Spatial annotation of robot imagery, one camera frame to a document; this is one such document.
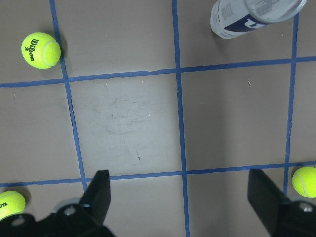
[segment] yellow tennis ball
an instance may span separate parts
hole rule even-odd
[[[25,199],[17,191],[6,191],[0,194],[0,220],[5,217],[21,214],[25,208]]]
[[[49,34],[34,32],[23,40],[23,58],[35,68],[47,69],[55,66],[61,55],[59,44]]]
[[[316,169],[304,167],[295,171],[292,184],[294,189],[302,196],[316,198]]]

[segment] floor tile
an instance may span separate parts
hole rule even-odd
[[[83,195],[82,183],[29,185],[0,188],[0,192],[14,190],[21,193],[27,203],[24,213],[37,221],[47,217],[60,202]]]
[[[182,177],[113,180],[105,224],[116,236],[183,237]]]
[[[86,175],[181,170],[175,75],[71,83]]]
[[[283,169],[264,170],[279,187]],[[268,237],[247,200],[248,171],[188,176],[190,236]]]
[[[181,67],[290,58],[293,20],[235,39],[212,33],[210,14],[216,0],[178,1]]]
[[[0,25],[0,84],[62,78],[59,63],[40,70],[25,62],[21,53],[22,41],[30,33],[39,31],[55,37],[49,1],[30,0],[27,4],[18,0],[3,1],[0,20],[3,22]]]
[[[170,0],[56,0],[69,76],[174,68]]]
[[[316,158],[315,66],[315,62],[299,63],[296,66],[291,162],[314,161]]]
[[[0,91],[0,182],[79,178],[64,85]]]
[[[299,57],[316,55],[316,32],[312,28],[315,12],[315,1],[307,1],[300,12],[297,36],[297,56]]]
[[[290,66],[182,75],[188,169],[284,163]]]

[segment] can lid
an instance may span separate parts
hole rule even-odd
[[[251,15],[259,21],[272,24],[290,19],[299,13],[307,0],[244,0]]]

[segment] blue tape line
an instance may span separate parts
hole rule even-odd
[[[201,169],[201,170],[189,170],[188,175],[195,174],[210,174],[220,172],[234,172],[234,171],[249,171],[251,169],[277,169],[286,167],[300,167],[300,166],[312,166],[316,165],[316,161],[296,162],[289,164],[263,164],[263,165],[250,165],[240,167],[227,167],[227,168],[214,168],[214,169]],[[142,178],[154,178],[154,177],[168,177],[168,176],[180,176],[183,175],[182,171],[173,172],[161,172],[161,173],[147,173],[147,174],[130,174],[111,176],[110,180],[125,180],[125,179],[142,179]],[[91,182],[92,178],[85,178],[86,182]],[[28,185],[48,185],[48,184],[67,184],[67,183],[82,183],[82,179],[59,179],[59,180],[40,180],[31,182],[16,182],[16,183],[0,183],[0,187],[13,187],[13,186],[28,186]]]
[[[291,135],[292,135],[292,118],[294,110],[294,89],[296,74],[296,56],[297,56],[297,32],[298,32],[299,14],[294,17],[293,23],[293,40],[292,40],[292,63],[291,63],[291,81],[288,102],[287,131],[286,131],[286,148],[285,148],[285,164],[290,163],[291,156]],[[289,167],[284,169],[283,192],[287,194]]]
[[[50,0],[49,4],[50,4],[51,14],[52,14],[52,17],[53,17],[53,26],[54,26],[56,40],[59,43],[59,45],[61,47],[61,50],[63,51],[61,38],[60,38],[58,19],[57,19],[57,12],[56,12],[56,7],[55,7],[55,1],[54,0]],[[85,179],[85,172],[84,172],[82,155],[81,155],[81,149],[80,149],[80,143],[79,143],[79,137],[78,137],[78,132],[77,132],[76,119],[75,119],[73,103],[72,103],[71,89],[70,89],[70,85],[69,85],[69,81],[68,81],[68,74],[67,74],[67,70],[66,70],[65,58],[64,58],[64,54],[63,53],[62,53],[61,58],[60,58],[60,65],[61,65],[61,69],[62,69],[62,73],[63,73],[63,78],[65,80],[64,83],[65,83],[65,89],[66,89],[66,94],[67,94],[67,100],[68,100],[68,107],[69,107],[71,123],[72,123],[72,127],[73,127],[73,136],[74,136],[76,153],[77,153],[77,158],[78,158],[78,163],[79,163],[79,170],[80,170],[83,190],[85,191],[87,189],[87,182],[86,182],[86,179]]]
[[[187,166],[186,166],[185,136],[184,136],[184,123],[183,123],[180,40],[179,40],[179,23],[178,23],[177,0],[172,0],[172,19],[173,19],[173,34],[174,34],[174,54],[175,54],[175,63],[176,63],[176,76],[177,76],[177,97],[178,97],[179,130],[180,130],[184,221],[185,221],[186,237],[190,237],[188,184],[187,184]]]
[[[187,72],[212,71],[212,70],[231,69],[231,68],[279,65],[279,64],[289,64],[291,62],[292,62],[291,59],[261,60],[261,61],[208,65],[208,66],[186,67],[186,68],[181,68],[181,72],[187,73]]]
[[[110,180],[143,179],[143,178],[166,177],[166,176],[176,176],[176,175],[182,175],[182,172],[174,171],[174,172],[162,172],[162,173],[118,175],[118,176],[111,176]]]
[[[298,57],[298,58],[296,58],[296,62],[297,62],[297,63],[301,63],[301,62],[312,62],[312,61],[316,61],[316,56]]]
[[[299,57],[296,58],[296,62],[312,62],[316,61],[316,56],[309,57]],[[125,72],[125,73],[110,73],[110,74],[99,74],[99,75],[86,75],[69,77],[69,82],[76,81],[86,81],[86,80],[98,80],[98,79],[110,79],[110,78],[128,78],[128,77],[141,77],[141,76],[151,76],[151,75],[163,75],[163,74],[173,74],[177,72],[188,73],[188,72],[200,72],[200,71],[213,71],[222,69],[232,69],[232,68],[243,68],[243,67],[256,67],[256,66],[267,66],[267,65],[281,65],[290,64],[293,59],[275,59],[275,60],[262,60],[262,61],[250,61],[250,62],[239,62],[239,63],[228,63],[228,64],[218,64],[218,65],[207,65],[207,66],[196,66],[196,67],[184,67],[184,68],[171,68],[171,69],[160,69],[156,71],[136,71],[136,72]],[[61,67],[63,70],[63,75],[68,77],[64,57],[61,58]],[[29,87],[29,86],[39,86],[39,85],[51,85],[64,83],[63,79],[51,79],[42,81],[31,81],[31,82],[17,82],[17,83],[3,83],[0,84],[0,88],[13,88],[13,87]]]
[[[187,174],[210,174],[210,173],[222,173],[222,172],[233,172],[233,171],[249,171],[251,169],[276,169],[284,168],[285,164],[263,164],[263,165],[249,165],[239,167],[227,167],[227,168],[214,168],[214,169],[201,169],[201,170],[188,170]]]
[[[110,74],[99,74],[99,75],[88,75],[70,77],[69,82],[85,81],[85,80],[98,80],[98,79],[110,79],[110,78],[129,78],[129,77],[141,77],[141,76],[152,76],[175,73],[175,69],[160,69],[157,71],[138,71],[138,72],[126,72],[126,73],[110,73]]]
[[[40,85],[54,85],[64,83],[64,79],[52,79],[52,80],[39,80],[30,82],[17,82],[17,83],[3,83],[0,84],[0,88],[20,88],[20,87],[30,87],[30,86],[40,86]]]
[[[56,179],[56,180],[41,180],[32,182],[16,182],[16,183],[0,183],[0,187],[17,187],[17,186],[29,186],[29,185],[46,185],[46,184],[70,184],[81,183],[81,179]]]
[[[53,27],[55,32],[56,41],[60,45],[62,55],[60,57],[60,66],[63,73],[64,79],[68,79],[67,71],[66,71],[66,64],[65,64],[65,58],[64,58],[64,52],[63,47],[61,43],[61,37],[60,37],[60,31],[59,31],[59,25],[58,25],[58,18],[57,18],[57,12],[56,12],[56,6],[55,6],[55,0],[49,0],[50,4],[50,11],[53,17]]]
[[[85,180],[85,172],[84,172],[84,167],[83,167],[83,160],[82,160],[82,155],[81,155],[81,149],[80,149],[80,143],[79,143],[79,137],[78,137],[78,132],[77,132],[77,126],[76,126],[76,119],[75,119],[75,114],[74,114],[74,109],[73,109],[73,103],[71,100],[71,90],[69,86],[69,82],[65,83],[65,89],[67,93],[67,99],[68,99],[68,106],[69,106],[69,112],[70,112],[70,118],[71,118],[71,123],[73,126],[73,135],[74,135],[74,140],[75,140],[75,147],[76,147],[76,153],[77,153],[77,158],[78,158],[78,164],[79,164],[79,170],[80,170],[80,175],[82,178],[82,185],[84,191],[87,189],[87,182]]]

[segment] white can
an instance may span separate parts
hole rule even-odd
[[[211,12],[211,28],[224,39],[285,21],[307,0],[218,0]]]

